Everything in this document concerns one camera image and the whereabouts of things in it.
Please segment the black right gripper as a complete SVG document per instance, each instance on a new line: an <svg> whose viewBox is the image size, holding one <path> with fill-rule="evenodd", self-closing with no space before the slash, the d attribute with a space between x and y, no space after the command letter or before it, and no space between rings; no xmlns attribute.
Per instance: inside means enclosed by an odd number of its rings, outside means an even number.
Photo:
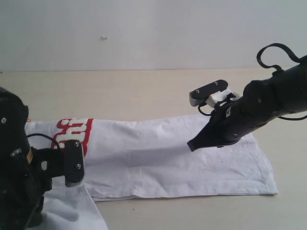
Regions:
<svg viewBox="0 0 307 230"><path fill-rule="evenodd" d="M233 145L276 117L278 104L269 80L253 80L236 101L216 108L209 122L190 141L191 151Z"/></svg>

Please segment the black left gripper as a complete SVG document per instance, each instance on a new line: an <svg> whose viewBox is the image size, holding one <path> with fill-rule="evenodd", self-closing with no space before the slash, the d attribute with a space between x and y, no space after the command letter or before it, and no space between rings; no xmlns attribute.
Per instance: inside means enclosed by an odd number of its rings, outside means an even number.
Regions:
<svg viewBox="0 0 307 230"><path fill-rule="evenodd" d="M25 230L43 222L44 194L62 176L63 151L16 149L0 160L0 228Z"/></svg>

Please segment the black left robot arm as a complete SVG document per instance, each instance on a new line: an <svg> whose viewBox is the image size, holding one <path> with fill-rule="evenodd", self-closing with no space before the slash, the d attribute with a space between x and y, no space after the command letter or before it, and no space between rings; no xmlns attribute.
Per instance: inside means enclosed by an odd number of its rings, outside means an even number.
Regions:
<svg viewBox="0 0 307 230"><path fill-rule="evenodd" d="M64 175L59 149L35 149L25 133L28 106L0 90L0 228L24 230L42 223L44 193Z"/></svg>

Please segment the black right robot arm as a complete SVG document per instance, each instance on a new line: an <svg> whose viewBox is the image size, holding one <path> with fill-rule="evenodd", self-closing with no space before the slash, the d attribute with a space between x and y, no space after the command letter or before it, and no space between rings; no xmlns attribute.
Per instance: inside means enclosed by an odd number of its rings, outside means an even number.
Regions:
<svg viewBox="0 0 307 230"><path fill-rule="evenodd" d="M213 109L209 122L188 142L191 151L236 144L276 118L307 110L307 58L269 79L251 81L242 95L229 90L225 80L216 80L190 92L189 101Z"/></svg>

